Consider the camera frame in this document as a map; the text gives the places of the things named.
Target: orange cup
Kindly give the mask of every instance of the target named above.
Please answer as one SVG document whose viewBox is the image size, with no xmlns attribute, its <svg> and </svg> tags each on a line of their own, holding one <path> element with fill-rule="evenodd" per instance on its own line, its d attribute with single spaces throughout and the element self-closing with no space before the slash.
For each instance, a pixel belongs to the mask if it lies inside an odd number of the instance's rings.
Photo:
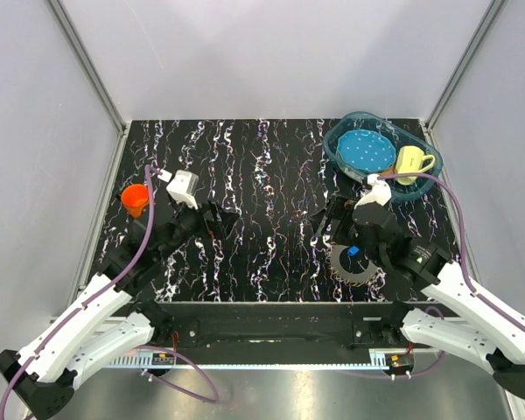
<svg viewBox="0 0 525 420">
<path fill-rule="evenodd" d="M 125 188 L 121 194 L 122 205 L 134 218 L 142 214 L 149 201 L 150 197 L 146 185 L 133 184 Z"/>
</svg>

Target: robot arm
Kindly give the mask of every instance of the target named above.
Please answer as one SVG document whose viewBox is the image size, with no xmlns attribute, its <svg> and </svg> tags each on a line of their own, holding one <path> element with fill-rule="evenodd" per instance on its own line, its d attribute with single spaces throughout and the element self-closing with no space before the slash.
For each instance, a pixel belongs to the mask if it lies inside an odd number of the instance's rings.
<svg viewBox="0 0 525 420">
<path fill-rule="evenodd" d="M 476 289 L 472 293 L 448 252 L 398 226 L 395 215 L 384 207 L 391 198 L 388 184 L 376 174 L 367 182 L 371 192 L 360 200 L 332 197 L 327 207 L 311 218 L 316 235 L 337 221 L 331 243 L 361 249 L 377 267 L 392 277 L 410 280 L 415 290 L 452 309 L 472 326 L 445 322 L 407 307 L 390 320 L 391 328 L 409 341 L 475 363 L 504 389 L 525 399 L 525 332 L 501 312 L 523 326 L 525 316 L 470 279 Z"/>
<path fill-rule="evenodd" d="M 19 352 L 0 353 L 0 372 L 8 382 L 34 358 L 16 382 L 14 391 L 39 420 L 62 410 L 86 379 L 116 357 L 142 344 L 163 346 L 167 343 L 172 333 L 172 316 L 154 302 L 139 302 L 136 312 L 120 325 L 88 340 L 106 318 L 132 298 L 137 299 L 143 288 L 161 273 L 161 262 L 176 249 L 192 237 L 225 239 L 239 217 L 224 212 L 213 202 L 198 204 L 194 198 L 196 175 L 177 171 L 172 178 L 169 172 L 161 171 L 159 177 L 169 182 L 166 190 L 173 211 L 163 206 L 154 207 L 156 223 L 144 252 L 128 274 L 93 302 L 88 301 L 119 276 L 134 258 L 145 236 L 147 213 L 133 221 L 129 234 L 106 256 L 99 273 L 45 332 Z M 42 340 L 53 331 L 56 333 L 38 352 Z"/>
</svg>

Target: translucent blue bin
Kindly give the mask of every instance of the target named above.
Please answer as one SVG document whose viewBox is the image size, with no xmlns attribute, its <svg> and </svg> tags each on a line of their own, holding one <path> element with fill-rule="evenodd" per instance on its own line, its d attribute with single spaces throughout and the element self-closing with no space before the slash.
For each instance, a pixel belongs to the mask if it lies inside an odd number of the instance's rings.
<svg viewBox="0 0 525 420">
<path fill-rule="evenodd" d="M 342 160 L 340 154 L 337 152 L 339 138 L 350 130 L 376 131 L 386 137 L 393 146 L 395 146 L 397 155 L 403 146 L 416 146 L 422 149 L 426 155 L 434 155 L 436 157 L 436 163 L 426 172 L 434 177 L 439 176 L 439 173 L 444 167 L 444 162 L 439 152 L 423 140 L 420 140 L 416 136 L 412 136 L 409 132 L 403 129 L 399 129 L 379 116 L 369 114 L 368 112 L 353 112 L 342 118 L 337 125 L 326 133 L 323 145 L 326 154 L 331 161 L 348 177 L 360 183 L 369 175 L 369 173 L 356 169 L 348 162 Z M 391 186 L 391 192 L 393 193 L 393 202 L 419 199 L 426 194 L 434 184 L 434 181 L 426 178 L 418 178 L 414 184 L 408 186 L 401 185 L 393 179 L 390 179 L 388 182 Z"/>
</svg>

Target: circular saw blade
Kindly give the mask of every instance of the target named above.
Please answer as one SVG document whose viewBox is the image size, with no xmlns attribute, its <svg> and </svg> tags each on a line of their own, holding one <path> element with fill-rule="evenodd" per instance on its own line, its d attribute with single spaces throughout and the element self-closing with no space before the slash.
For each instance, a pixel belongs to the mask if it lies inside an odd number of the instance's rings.
<svg viewBox="0 0 525 420">
<path fill-rule="evenodd" d="M 344 267 L 342 261 L 347 259 L 346 253 L 350 247 L 346 245 L 333 244 L 331 247 L 331 268 L 332 271 L 350 284 L 364 284 L 377 272 L 377 267 L 371 261 L 360 256 L 359 261 L 354 261 L 350 265 L 355 269 L 354 272 Z"/>
</svg>

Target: blue object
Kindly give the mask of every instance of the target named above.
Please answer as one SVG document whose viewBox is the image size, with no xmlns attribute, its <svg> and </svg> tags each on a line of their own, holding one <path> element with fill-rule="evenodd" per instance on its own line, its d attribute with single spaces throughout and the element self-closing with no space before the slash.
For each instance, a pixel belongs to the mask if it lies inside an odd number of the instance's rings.
<svg viewBox="0 0 525 420">
<path fill-rule="evenodd" d="M 348 249 L 348 256 L 355 256 L 360 252 L 360 249 L 358 247 L 350 247 Z"/>
<path fill-rule="evenodd" d="M 434 155 L 436 163 L 427 173 L 438 177 L 444 166 L 444 161 L 439 152 L 416 136 L 409 132 L 399 129 L 394 124 L 377 115 L 368 112 L 353 112 L 342 118 L 338 124 L 330 129 L 323 140 L 323 147 L 332 164 L 340 168 L 348 177 L 362 182 L 367 178 L 368 172 L 360 169 L 351 161 L 345 159 L 340 151 L 340 139 L 349 131 L 368 130 L 373 131 L 387 138 L 398 154 L 403 146 L 416 146 L 424 151 L 426 155 Z M 392 202 L 416 200 L 422 197 L 434 185 L 434 181 L 425 178 L 418 178 L 412 185 L 401 185 L 394 180 L 387 181 L 391 187 Z"/>
<path fill-rule="evenodd" d="M 338 153 L 347 163 L 367 173 L 388 169 L 396 160 L 396 150 L 388 138 L 369 129 L 351 129 L 339 138 Z"/>
</svg>

